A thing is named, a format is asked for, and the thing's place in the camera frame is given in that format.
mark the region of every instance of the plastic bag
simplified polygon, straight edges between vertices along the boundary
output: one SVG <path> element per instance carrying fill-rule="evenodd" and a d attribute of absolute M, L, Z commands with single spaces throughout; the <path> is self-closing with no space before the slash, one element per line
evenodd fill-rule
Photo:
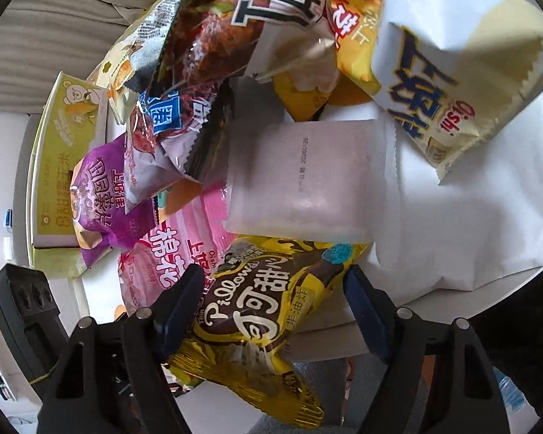
<path fill-rule="evenodd" d="M 108 114 L 105 90 L 65 73 L 58 74 L 30 159 L 29 238 L 35 249 L 78 246 L 68 195 L 70 172 L 90 150 L 105 143 Z M 80 259 L 77 251 L 57 254 L 73 255 L 73 261 Z M 40 268 L 52 269 L 46 261 Z"/>
<path fill-rule="evenodd" d="M 441 179 L 543 90 L 543 13 L 524 0 L 332 0 L 337 64 Z"/>
<path fill-rule="evenodd" d="M 88 78 L 98 86 L 108 88 L 110 106 L 119 124 L 126 124 L 139 98 L 151 80 L 161 47 L 181 0 L 157 0 L 125 31 L 109 49 L 103 61 Z M 148 74 L 142 89 L 129 89 L 127 83 L 144 83 L 143 71 Z"/>
<path fill-rule="evenodd" d="M 70 189 L 72 218 L 87 267 L 111 247 L 131 249 L 157 225 L 152 200 L 125 214 L 124 157 L 123 134 L 90 151 L 75 166 Z"/>
<path fill-rule="evenodd" d="M 539 416 L 511 378 L 496 367 L 493 367 L 493 372 L 497 377 L 502 401 L 505 403 L 511 434 L 527 434 L 536 425 Z"/>
<path fill-rule="evenodd" d="M 293 118 L 309 120 L 339 78 L 325 1 L 184 0 L 151 95 L 231 76 L 273 78 Z"/>
<path fill-rule="evenodd" d="M 169 363 L 229 387 L 282 422 L 318 427 L 319 400 L 281 352 L 365 248 L 236 238 L 206 288 L 190 337 Z"/>
<path fill-rule="evenodd" d="M 373 241 L 386 200 L 387 163 L 397 182 L 394 140 L 394 125 L 385 119 L 234 132 L 226 228 L 292 239 Z"/>
<path fill-rule="evenodd" d="M 119 281 L 127 313 L 149 307 L 197 263 L 211 274 L 235 235 L 221 225 L 225 218 L 221 186 L 195 197 L 136 242 L 119 258 Z"/>
<path fill-rule="evenodd" d="M 233 92 L 226 81 L 163 98 L 140 95 L 127 129 L 126 211 L 183 178 L 202 182 L 218 160 L 232 117 Z M 189 186 L 186 195 L 197 191 L 196 186 L 183 186 Z"/>

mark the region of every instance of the chip bag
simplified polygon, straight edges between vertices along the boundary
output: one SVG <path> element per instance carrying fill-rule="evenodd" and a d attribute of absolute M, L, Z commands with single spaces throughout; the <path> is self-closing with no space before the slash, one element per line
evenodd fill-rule
<path fill-rule="evenodd" d="M 91 150 L 75 166 L 71 210 L 84 263 L 91 267 L 112 247 L 131 249 L 157 225 L 152 200 L 125 215 L 125 135 Z"/>
<path fill-rule="evenodd" d="M 337 64 L 439 179 L 543 90 L 543 13 L 524 0 L 332 0 Z"/>
<path fill-rule="evenodd" d="M 221 225 L 225 189 L 214 186 L 138 240 L 119 258 L 119 281 L 127 313 L 151 306 L 175 285 L 187 266 L 211 274 L 235 235 Z"/>
<path fill-rule="evenodd" d="M 339 78 L 326 0 L 183 0 L 151 95 L 250 76 L 274 82 L 294 120 L 309 120 Z"/>
<path fill-rule="evenodd" d="M 155 1 L 151 8 L 129 26 L 91 73 L 89 81 L 109 90 L 107 96 L 119 124 L 127 123 L 139 97 L 139 92 L 129 89 L 127 83 L 131 81 L 140 84 L 141 80 L 132 79 L 136 78 L 137 71 L 143 71 L 149 64 L 153 65 L 152 75 L 180 2 Z"/>
<path fill-rule="evenodd" d="M 209 82 L 162 98 L 140 95 L 127 127 L 127 212 L 182 179 L 203 182 L 219 158 L 223 132 L 233 117 L 227 81 Z M 200 188 L 185 182 L 182 197 Z"/>
<path fill-rule="evenodd" d="M 229 387 L 282 422 L 318 427 L 320 402 L 281 353 L 365 248 L 236 238 L 206 286 L 190 336 L 169 363 Z"/>

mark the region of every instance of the white table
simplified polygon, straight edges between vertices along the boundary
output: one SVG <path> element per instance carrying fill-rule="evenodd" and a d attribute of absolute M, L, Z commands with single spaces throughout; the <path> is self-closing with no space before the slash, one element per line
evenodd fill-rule
<path fill-rule="evenodd" d="M 108 140 L 124 130 L 124 126 L 108 126 Z M 114 310 L 123 304 L 117 275 L 118 256 L 119 252 L 113 250 L 72 283 L 81 316 L 91 315 L 99 323 L 113 321 Z M 433 321 L 448 323 L 458 317 L 469 318 L 506 298 L 542 270 L 543 266 L 527 269 L 472 292 L 435 290 L 406 306 L 423 319 Z M 334 292 L 291 338 L 290 357 L 294 361 L 340 358 L 363 352 L 366 346 L 341 290 Z"/>

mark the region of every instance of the purple snack bag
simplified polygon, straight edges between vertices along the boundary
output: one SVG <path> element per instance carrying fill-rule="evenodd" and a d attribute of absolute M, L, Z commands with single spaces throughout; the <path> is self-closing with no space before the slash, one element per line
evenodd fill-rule
<path fill-rule="evenodd" d="M 125 215 L 125 135 L 87 153 L 75 166 L 71 209 L 84 263 L 91 267 L 111 248 L 128 251 L 157 226 L 153 200 Z"/>

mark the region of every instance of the yellow snack bag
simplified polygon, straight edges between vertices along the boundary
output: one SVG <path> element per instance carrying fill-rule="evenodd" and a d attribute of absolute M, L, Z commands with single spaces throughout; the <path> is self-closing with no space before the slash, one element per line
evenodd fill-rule
<path fill-rule="evenodd" d="M 369 95 L 380 90 L 371 62 L 382 0 L 332 0 L 337 66 Z"/>
<path fill-rule="evenodd" d="M 296 122 L 309 121 L 316 111 L 326 104 L 331 94 L 318 88 L 299 90 L 290 72 L 275 75 L 272 80 L 275 93 Z"/>
<path fill-rule="evenodd" d="M 336 88 L 328 98 L 327 104 L 331 106 L 357 106 L 370 101 L 372 101 L 372 98 L 351 79 L 340 77 Z"/>
<path fill-rule="evenodd" d="M 281 353 L 366 247 L 237 237 L 208 279 L 190 334 L 169 364 L 229 387 L 282 422 L 318 427 L 320 401 Z"/>

